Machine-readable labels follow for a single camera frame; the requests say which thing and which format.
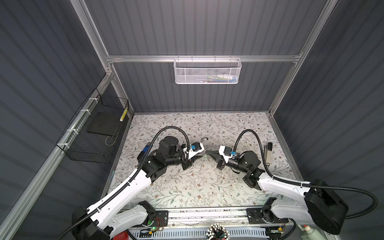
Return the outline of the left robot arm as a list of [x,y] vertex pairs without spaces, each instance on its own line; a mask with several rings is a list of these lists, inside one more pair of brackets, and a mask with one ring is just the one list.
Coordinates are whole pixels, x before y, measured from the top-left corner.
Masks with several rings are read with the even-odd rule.
[[150,203],[139,202],[124,212],[122,208],[165,174],[168,166],[180,165],[187,170],[202,157],[204,151],[203,144],[191,143],[181,128],[162,128],[141,152],[139,165],[133,173],[98,202],[74,211],[71,226],[58,238],[61,240],[71,233],[76,240],[112,240],[131,227],[150,227],[156,214]]

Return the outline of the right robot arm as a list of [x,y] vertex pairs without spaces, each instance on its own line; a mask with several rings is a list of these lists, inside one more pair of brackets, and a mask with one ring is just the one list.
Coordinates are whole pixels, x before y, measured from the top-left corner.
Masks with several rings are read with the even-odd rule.
[[[260,156],[253,151],[237,153],[236,148],[220,146],[217,151],[206,153],[213,157],[217,169],[231,168],[235,173],[245,173],[243,181],[252,189],[274,192],[294,200],[292,204],[278,202],[269,198],[262,208],[262,215],[267,223],[278,219],[297,219],[315,224],[323,231],[338,235],[345,220],[362,217],[378,206],[378,198],[362,189],[340,186],[329,186],[316,179],[314,182],[294,181],[273,175],[266,164],[265,154]],[[366,209],[355,214],[348,214],[349,206],[337,191],[348,191],[366,195],[372,203]]]

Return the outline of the blue stapler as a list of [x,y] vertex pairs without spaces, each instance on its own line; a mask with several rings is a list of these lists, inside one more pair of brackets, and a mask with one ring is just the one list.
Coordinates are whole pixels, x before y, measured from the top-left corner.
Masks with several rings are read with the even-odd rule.
[[143,150],[140,152],[140,154],[137,157],[138,163],[140,164],[143,162],[147,156],[148,149],[150,147],[151,143],[147,143],[146,146],[143,148]]

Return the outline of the black lint roller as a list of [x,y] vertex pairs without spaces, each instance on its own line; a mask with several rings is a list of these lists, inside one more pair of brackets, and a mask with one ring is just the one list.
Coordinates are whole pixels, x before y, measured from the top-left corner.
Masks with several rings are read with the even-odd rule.
[[265,162],[266,165],[269,166],[272,162],[272,150],[273,150],[273,143],[269,142],[264,146],[264,155],[265,155]]

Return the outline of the bundle of markers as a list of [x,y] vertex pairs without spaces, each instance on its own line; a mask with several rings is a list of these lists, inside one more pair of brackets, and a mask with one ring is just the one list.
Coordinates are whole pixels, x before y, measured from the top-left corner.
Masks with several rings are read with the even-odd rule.
[[207,240],[229,240],[229,231],[219,223],[212,224],[206,231]]

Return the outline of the red pencil cup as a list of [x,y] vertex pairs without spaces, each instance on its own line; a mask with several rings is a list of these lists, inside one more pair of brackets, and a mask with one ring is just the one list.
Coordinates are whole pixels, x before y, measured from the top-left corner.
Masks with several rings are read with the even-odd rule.
[[127,231],[123,231],[118,235],[114,236],[113,240],[130,240],[130,237]]

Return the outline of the white glue bottle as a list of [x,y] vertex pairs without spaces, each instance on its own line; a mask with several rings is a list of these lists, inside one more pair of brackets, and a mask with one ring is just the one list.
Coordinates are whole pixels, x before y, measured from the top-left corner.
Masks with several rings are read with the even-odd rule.
[[327,240],[317,229],[308,225],[298,225],[298,227],[304,232],[301,235],[302,240]]

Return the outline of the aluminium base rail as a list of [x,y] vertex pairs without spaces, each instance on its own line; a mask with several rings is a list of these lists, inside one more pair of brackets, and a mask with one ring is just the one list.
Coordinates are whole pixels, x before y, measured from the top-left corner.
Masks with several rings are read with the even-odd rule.
[[155,226],[168,228],[203,227],[220,223],[228,227],[241,226],[278,226],[284,225],[285,219],[293,219],[298,224],[313,225],[308,209],[296,202],[277,202],[270,210],[263,211],[262,206],[213,207],[166,209],[166,216],[160,213],[155,219]]

